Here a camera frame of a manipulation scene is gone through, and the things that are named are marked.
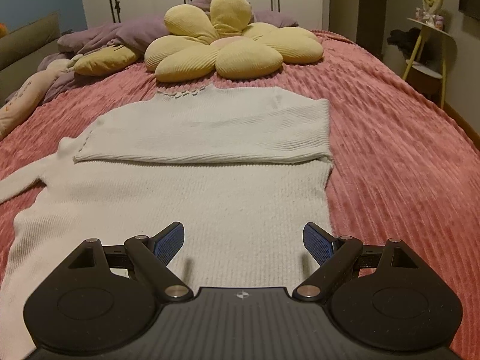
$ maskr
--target folded sweater sleeve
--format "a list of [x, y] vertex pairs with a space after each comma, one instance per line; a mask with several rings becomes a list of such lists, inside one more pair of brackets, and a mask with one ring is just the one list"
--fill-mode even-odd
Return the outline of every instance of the folded sweater sleeve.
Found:
[[0, 204], [19, 195], [41, 179], [54, 154], [20, 168], [0, 181]]

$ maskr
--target orange object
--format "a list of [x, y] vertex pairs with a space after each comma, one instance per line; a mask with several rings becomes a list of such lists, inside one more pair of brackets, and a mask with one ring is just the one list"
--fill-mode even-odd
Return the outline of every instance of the orange object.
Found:
[[3, 38], [7, 32], [7, 26], [3, 23], [0, 23], [0, 38]]

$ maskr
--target wooden baseboard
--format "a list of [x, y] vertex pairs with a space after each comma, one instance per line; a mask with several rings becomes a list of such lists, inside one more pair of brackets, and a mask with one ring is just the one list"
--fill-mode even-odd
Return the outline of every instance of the wooden baseboard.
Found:
[[448, 116], [450, 116], [455, 122], [457, 122], [457, 125], [459, 125], [460, 128], [464, 130], [467, 137], [469, 137], [473, 141], [475, 147], [480, 150], [480, 135], [472, 128], [472, 126], [469, 125], [465, 121], [465, 119], [462, 118], [460, 114], [452, 108], [450, 104], [445, 103], [443, 110], [447, 113]]

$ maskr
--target bed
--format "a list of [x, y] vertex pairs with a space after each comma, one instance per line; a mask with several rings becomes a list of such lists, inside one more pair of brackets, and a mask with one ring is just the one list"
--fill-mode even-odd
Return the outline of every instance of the bed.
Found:
[[[371, 54], [333, 33], [316, 31], [324, 60], [284, 64], [262, 79], [231, 81], [214, 73], [182, 85], [159, 85], [140, 62], [99, 82], [61, 93], [0, 142], [0, 179], [57, 150], [99, 115], [213, 83], [218, 88], [279, 86], [331, 105], [334, 169], [327, 185], [335, 235], [367, 244], [400, 237], [460, 297], [462, 325], [452, 349], [480, 358], [480, 153], [463, 130]], [[42, 185], [0, 205], [0, 279], [14, 240], [15, 215]]]

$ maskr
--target flower-shaped cushion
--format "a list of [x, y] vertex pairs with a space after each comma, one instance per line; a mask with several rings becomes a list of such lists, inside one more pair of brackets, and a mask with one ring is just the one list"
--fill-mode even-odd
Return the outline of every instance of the flower-shaped cushion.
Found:
[[148, 46], [147, 69], [164, 83], [197, 79], [214, 69], [227, 79], [241, 80], [271, 74], [283, 62], [309, 64], [322, 58], [323, 47], [312, 32], [248, 24], [250, 18], [246, 0], [212, 0], [210, 19], [193, 5], [177, 5], [164, 19], [173, 35]]

